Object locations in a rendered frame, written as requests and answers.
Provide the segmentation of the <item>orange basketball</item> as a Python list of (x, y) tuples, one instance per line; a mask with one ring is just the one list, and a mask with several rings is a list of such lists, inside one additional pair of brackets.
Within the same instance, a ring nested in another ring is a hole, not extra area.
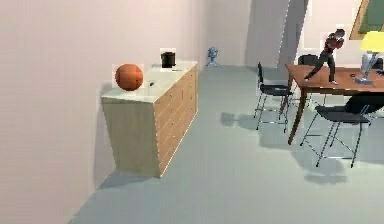
[(123, 64), (115, 73), (117, 85), (125, 91), (135, 91), (143, 84), (143, 72), (135, 64)]

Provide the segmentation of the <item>brown wooden table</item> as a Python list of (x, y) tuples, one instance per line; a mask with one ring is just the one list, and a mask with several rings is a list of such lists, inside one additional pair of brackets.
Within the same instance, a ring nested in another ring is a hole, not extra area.
[[(300, 89), (299, 106), (288, 138), (289, 145), (295, 138), (308, 93), (352, 96), (359, 92), (384, 92), (384, 76), (377, 75), (375, 71), (369, 72), (368, 78), (372, 83), (364, 85), (355, 81), (356, 78), (363, 76), (359, 68), (337, 67), (335, 73), (337, 85), (333, 85), (328, 80), (328, 67), (322, 67), (308, 82), (304, 80), (304, 77), (313, 69), (312, 66), (286, 64), (286, 68), (289, 73), (288, 87), (291, 87), (292, 82), (295, 81)], [(352, 78), (350, 74), (356, 74), (356, 77)]]

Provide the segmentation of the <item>yellow shade table lamp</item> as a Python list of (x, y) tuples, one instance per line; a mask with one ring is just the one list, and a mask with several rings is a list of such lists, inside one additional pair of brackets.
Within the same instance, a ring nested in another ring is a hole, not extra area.
[(362, 56), (361, 73), (355, 81), (359, 84), (370, 85), (372, 81), (368, 78), (372, 66), (376, 63), (378, 55), (384, 52), (384, 32), (369, 31), (363, 38), (360, 50), (364, 51)]

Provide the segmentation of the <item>wooden framed green picture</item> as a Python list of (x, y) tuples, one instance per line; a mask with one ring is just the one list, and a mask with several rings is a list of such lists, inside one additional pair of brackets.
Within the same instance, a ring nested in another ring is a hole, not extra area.
[(370, 31), (384, 32), (384, 0), (361, 0), (350, 40), (362, 40)]

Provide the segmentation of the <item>black cylindrical container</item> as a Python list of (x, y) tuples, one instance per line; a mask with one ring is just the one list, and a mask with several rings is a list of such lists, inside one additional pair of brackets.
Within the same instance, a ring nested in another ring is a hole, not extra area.
[(161, 54), (161, 63), (163, 68), (172, 68), (176, 65), (174, 52), (163, 52)]

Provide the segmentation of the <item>blue figurine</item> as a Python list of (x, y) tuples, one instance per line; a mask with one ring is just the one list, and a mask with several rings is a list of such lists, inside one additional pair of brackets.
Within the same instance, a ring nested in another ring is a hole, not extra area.
[(218, 66), (217, 62), (215, 61), (215, 59), (217, 58), (217, 55), (218, 55), (218, 49), (217, 48), (210, 47), (208, 49), (208, 53), (207, 53), (207, 58), (208, 58), (207, 66), (214, 66), (214, 67)]

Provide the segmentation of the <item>dark human statue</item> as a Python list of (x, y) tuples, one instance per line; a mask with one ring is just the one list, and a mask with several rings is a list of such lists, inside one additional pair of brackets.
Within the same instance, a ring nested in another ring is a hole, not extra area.
[(305, 81), (309, 81), (316, 73), (320, 71), (324, 64), (327, 64), (330, 70), (329, 82), (331, 84), (337, 85), (337, 82), (335, 81), (336, 66), (333, 52), (335, 49), (340, 49), (343, 46), (344, 35), (345, 30), (342, 28), (338, 28), (335, 32), (328, 35), (324, 42), (324, 48), (321, 51), (312, 71), (305, 76)]

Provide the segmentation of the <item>light wooden chest of drawers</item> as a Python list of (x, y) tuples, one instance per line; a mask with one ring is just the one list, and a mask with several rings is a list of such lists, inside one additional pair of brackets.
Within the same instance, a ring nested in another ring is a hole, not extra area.
[(114, 88), (101, 96), (116, 169), (161, 177), (198, 111), (196, 61), (153, 67), (139, 89)]

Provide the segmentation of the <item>black metal chair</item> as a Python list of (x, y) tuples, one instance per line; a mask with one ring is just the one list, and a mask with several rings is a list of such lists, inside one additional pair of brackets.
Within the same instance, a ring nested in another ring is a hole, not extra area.
[(312, 54), (301, 55), (298, 58), (298, 64), (299, 65), (314, 66), (317, 63), (317, 61), (318, 61), (318, 56), (312, 55)]
[[(325, 106), (318, 105), (315, 107), (315, 115), (302, 139), (300, 145), (307, 143), (311, 150), (317, 155), (316, 166), (320, 165), (322, 159), (344, 159), (350, 160), (350, 167), (354, 167), (357, 157), (357, 152), (360, 146), (361, 135), (364, 124), (371, 124), (367, 118), (368, 114), (374, 113), (384, 107), (384, 92), (361, 92), (349, 98), (347, 103), (343, 106)], [(321, 116), (327, 121), (332, 123), (332, 126), (326, 136), (326, 140), (320, 152), (316, 151), (314, 147), (307, 140), (308, 137), (320, 137), (320, 134), (310, 134), (309, 131), (316, 118)], [(339, 127), (341, 124), (358, 125), (359, 132), (356, 140), (355, 147), (351, 149), (342, 140), (337, 137)], [(337, 140), (342, 146), (352, 153), (351, 157), (345, 156), (326, 156), (324, 154), (326, 148), (333, 146), (334, 141)]]
[(258, 70), (258, 82), (257, 88), (260, 91), (258, 102), (256, 108), (254, 109), (254, 118), (257, 120), (256, 129), (259, 129), (260, 124), (278, 124), (283, 125), (283, 132), (287, 131), (288, 127), (288, 110), (289, 104), (286, 104), (284, 109), (276, 109), (277, 120), (276, 121), (262, 121), (262, 115), (267, 110), (265, 108), (265, 103), (268, 96), (280, 97), (281, 103), (285, 102), (285, 98), (290, 98), (293, 95), (293, 92), (288, 88), (287, 85), (281, 84), (265, 84), (264, 83), (264, 74), (263, 66), (261, 63), (257, 64)]

